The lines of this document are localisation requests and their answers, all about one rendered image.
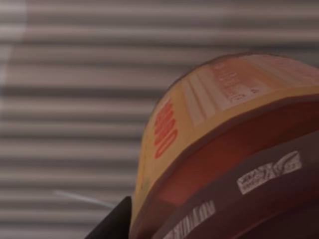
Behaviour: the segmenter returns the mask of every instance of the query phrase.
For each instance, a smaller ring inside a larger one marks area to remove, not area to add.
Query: gray corrugated surface
[[[251,48],[319,65],[316,1],[0,1],[0,238],[80,239],[134,190],[158,97],[213,57]]]

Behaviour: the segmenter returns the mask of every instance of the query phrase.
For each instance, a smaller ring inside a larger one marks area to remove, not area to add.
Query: yellow label
[[[132,223],[154,183],[186,148],[242,113],[318,94],[318,76],[317,68],[289,58],[249,55],[201,66],[179,80],[144,132]]]

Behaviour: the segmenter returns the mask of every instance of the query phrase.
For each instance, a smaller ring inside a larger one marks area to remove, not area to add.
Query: barcode
[[[184,239],[195,227],[216,212],[213,201],[201,204],[183,218],[163,239]]]

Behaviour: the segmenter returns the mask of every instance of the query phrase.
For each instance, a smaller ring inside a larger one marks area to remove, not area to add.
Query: white logo
[[[242,194],[246,194],[263,185],[271,179],[294,172],[302,168],[298,151],[293,151],[282,157],[277,163],[262,165],[237,180]]]

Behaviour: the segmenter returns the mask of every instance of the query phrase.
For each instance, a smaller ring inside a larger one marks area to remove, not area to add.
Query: striped background
[[[143,127],[178,76],[249,49],[319,66],[318,12],[315,0],[0,0],[0,238],[83,238],[109,209],[56,190],[132,195]]]

